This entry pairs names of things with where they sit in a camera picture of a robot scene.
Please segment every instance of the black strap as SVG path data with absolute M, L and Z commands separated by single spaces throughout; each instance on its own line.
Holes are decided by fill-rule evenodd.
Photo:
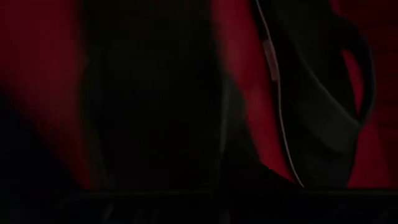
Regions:
M 341 34 L 341 47 L 356 58 L 364 80 L 364 95 L 357 116 L 350 114 L 323 86 L 308 63 L 302 59 L 308 71 L 305 86 L 298 88 L 295 110 L 300 120 L 322 143 L 335 152 L 342 152 L 351 145 L 369 117 L 374 104 L 375 78 L 370 49 L 357 28 L 337 17 L 337 30 Z

